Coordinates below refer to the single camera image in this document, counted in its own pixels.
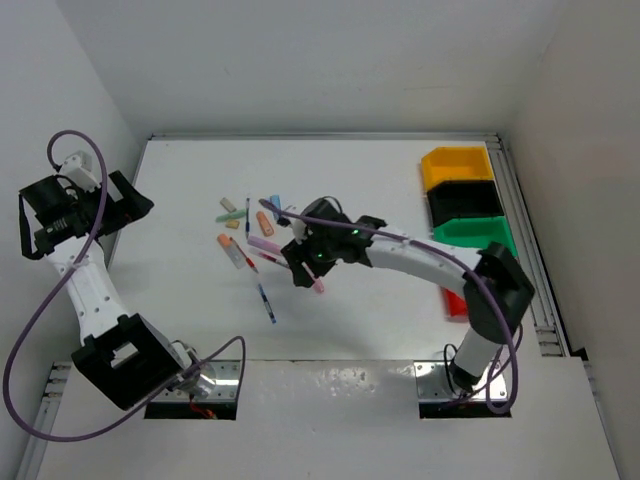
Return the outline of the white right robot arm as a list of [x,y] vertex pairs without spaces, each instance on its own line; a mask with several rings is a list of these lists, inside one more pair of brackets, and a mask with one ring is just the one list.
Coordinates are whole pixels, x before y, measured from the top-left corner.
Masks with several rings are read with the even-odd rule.
[[450,368],[457,388],[470,391],[513,334],[534,289],[502,244],[483,249],[412,239],[384,220],[351,221],[320,198],[288,213],[292,240],[276,255],[285,273],[260,274],[228,235],[165,248],[148,242],[123,267],[110,267],[115,295],[169,333],[185,329],[203,342],[214,333],[247,333],[259,360],[347,360],[355,346],[349,327],[388,321],[405,326],[415,288],[385,286],[378,269],[433,283],[461,295],[469,328]]

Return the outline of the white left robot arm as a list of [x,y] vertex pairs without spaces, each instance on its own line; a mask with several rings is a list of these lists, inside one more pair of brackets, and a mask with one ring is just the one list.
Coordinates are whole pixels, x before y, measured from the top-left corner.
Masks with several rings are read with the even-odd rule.
[[19,192],[19,207],[31,207],[40,229],[19,214],[21,251],[46,259],[68,275],[66,291],[80,327],[76,368],[111,402],[127,410],[183,369],[170,341],[140,314],[127,309],[111,281],[98,240],[142,219],[153,202],[119,171],[109,175],[121,194],[101,192],[85,167],[63,167]]

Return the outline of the red gel pen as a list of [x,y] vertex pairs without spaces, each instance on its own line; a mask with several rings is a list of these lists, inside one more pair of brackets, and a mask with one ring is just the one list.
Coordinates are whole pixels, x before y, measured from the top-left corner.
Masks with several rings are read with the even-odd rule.
[[240,247],[239,243],[233,238],[229,237],[232,245],[236,248],[236,250],[242,255],[246,264],[249,268],[256,274],[259,275],[259,270],[257,269],[255,263],[249,258],[249,256],[244,252],[244,250]]

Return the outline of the dark red capped pen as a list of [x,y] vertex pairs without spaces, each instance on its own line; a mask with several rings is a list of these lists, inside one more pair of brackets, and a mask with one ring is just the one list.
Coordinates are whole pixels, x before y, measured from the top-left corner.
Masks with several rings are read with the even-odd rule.
[[283,267],[285,269],[289,269],[290,268],[289,264],[285,260],[283,260],[281,258],[278,258],[278,257],[276,257],[276,256],[274,256],[272,254],[266,253],[264,251],[261,251],[259,249],[255,249],[255,248],[252,248],[251,252],[253,254],[257,255],[259,258],[261,258],[263,260],[266,260],[266,261],[268,261],[270,263],[279,265],[279,266],[281,266],[281,267]]

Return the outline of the blue capped pen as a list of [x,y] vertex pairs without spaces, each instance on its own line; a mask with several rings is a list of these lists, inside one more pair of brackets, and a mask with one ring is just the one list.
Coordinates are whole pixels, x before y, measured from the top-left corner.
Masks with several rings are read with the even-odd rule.
[[276,324],[277,323],[276,316],[275,316],[275,314],[273,312],[271,303],[270,303],[270,301],[269,301],[269,299],[268,299],[268,297],[266,295],[266,291],[264,290],[264,287],[260,282],[258,282],[258,284],[257,284],[257,289],[258,289],[258,292],[259,292],[259,294],[261,296],[263,305],[265,307],[265,310],[267,312],[267,315],[268,315],[271,323],[272,324]]

